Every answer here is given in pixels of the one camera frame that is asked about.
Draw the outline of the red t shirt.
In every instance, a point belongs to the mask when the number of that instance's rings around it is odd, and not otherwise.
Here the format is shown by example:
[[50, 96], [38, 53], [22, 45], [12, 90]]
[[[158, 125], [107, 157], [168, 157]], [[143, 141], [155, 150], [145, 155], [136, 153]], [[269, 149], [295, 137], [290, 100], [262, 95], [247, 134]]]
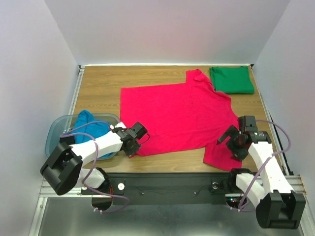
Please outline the red t shirt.
[[204, 148], [206, 164], [225, 171], [242, 166], [225, 143], [217, 143], [238, 124], [231, 97], [215, 91], [201, 70], [187, 71], [184, 83], [122, 88], [120, 101], [120, 120], [128, 127], [138, 121], [150, 135], [140, 140], [137, 155]]

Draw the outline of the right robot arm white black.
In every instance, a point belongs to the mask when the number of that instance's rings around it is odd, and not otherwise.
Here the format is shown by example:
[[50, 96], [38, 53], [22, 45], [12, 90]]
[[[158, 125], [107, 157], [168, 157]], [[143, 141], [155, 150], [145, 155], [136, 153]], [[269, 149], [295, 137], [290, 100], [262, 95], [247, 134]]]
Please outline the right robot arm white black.
[[233, 168], [226, 186], [232, 192], [243, 192], [236, 210], [248, 211], [246, 205], [251, 203], [260, 227], [297, 229], [306, 199], [286, 180], [269, 134], [260, 131], [256, 123], [254, 116], [239, 117], [238, 126], [231, 125], [218, 139], [218, 144], [226, 143], [233, 159], [242, 161], [250, 155], [258, 168], [255, 174], [249, 169]]

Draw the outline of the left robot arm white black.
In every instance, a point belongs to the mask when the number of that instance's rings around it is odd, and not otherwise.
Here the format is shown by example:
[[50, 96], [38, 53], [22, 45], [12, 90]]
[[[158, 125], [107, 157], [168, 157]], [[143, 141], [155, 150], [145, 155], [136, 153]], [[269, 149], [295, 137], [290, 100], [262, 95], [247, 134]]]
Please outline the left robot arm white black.
[[81, 135], [88, 137], [88, 141], [72, 145], [60, 143], [55, 147], [40, 173], [57, 195], [64, 195], [75, 187], [106, 193], [110, 182], [104, 171], [96, 167], [85, 169], [84, 166], [90, 162], [95, 165], [98, 158], [119, 151], [133, 156], [141, 147], [138, 141], [148, 133], [139, 122], [130, 128], [122, 122], [109, 128], [109, 132], [98, 138], [82, 132]]

